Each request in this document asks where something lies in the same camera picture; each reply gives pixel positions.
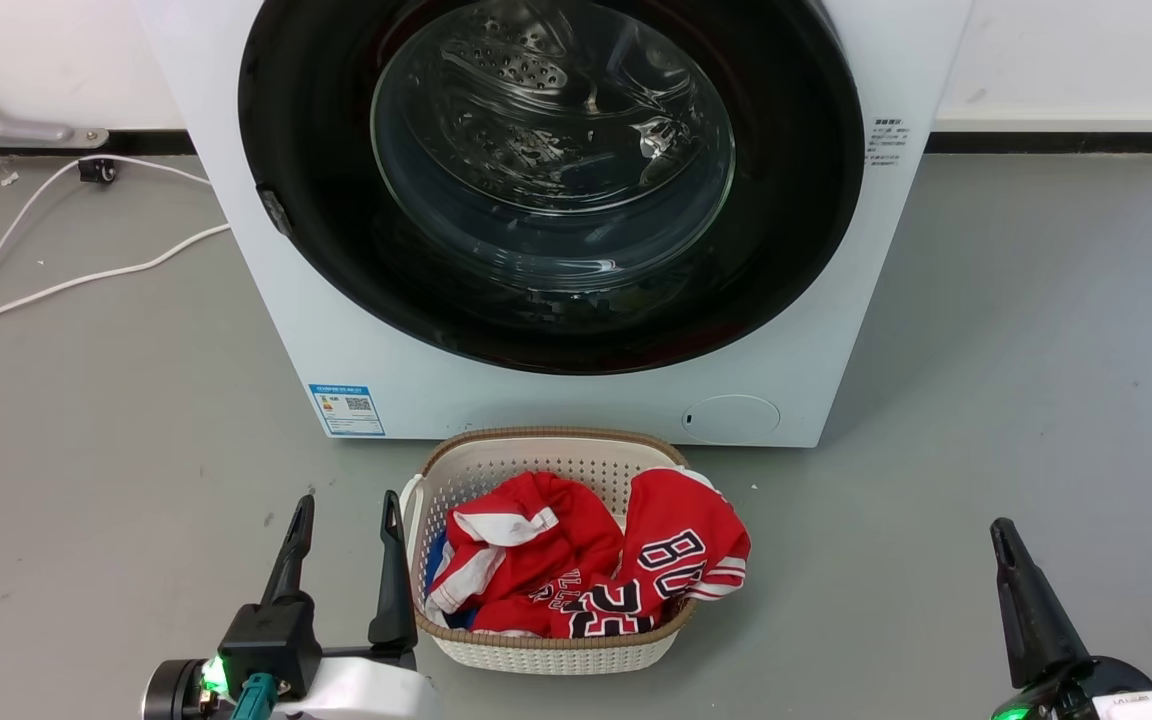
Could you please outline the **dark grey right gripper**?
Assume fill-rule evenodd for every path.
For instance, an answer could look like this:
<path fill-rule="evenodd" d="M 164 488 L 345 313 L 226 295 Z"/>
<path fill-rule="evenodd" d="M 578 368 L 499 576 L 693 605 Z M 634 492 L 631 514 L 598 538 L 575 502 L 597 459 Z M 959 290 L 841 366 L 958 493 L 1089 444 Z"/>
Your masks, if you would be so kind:
<path fill-rule="evenodd" d="M 1092 655 L 1009 518 L 993 520 L 998 607 L 1011 688 L 992 719 L 1097 719 L 1094 700 L 1152 694 L 1152 680 L 1132 665 Z"/>

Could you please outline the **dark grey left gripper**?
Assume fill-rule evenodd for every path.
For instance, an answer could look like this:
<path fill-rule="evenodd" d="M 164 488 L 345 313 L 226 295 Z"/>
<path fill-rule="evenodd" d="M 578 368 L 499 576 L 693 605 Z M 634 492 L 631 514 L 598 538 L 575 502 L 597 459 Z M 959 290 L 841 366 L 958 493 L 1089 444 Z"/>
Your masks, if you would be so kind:
<path fill-rule="evenodd" d="M 371 657 L 414 657 L 419 624 L 397 493 L 381 503 L 382 564 Z M 168 660 L 147 679 L 145 719 L 271 719 L 280 703 L 305 700 L 323 661 L 314 637 L 314 598 L 301 589 L 314 537 L 314 495 L 301 497 L 260 602 L 238 607 L 207 659 Z"/>

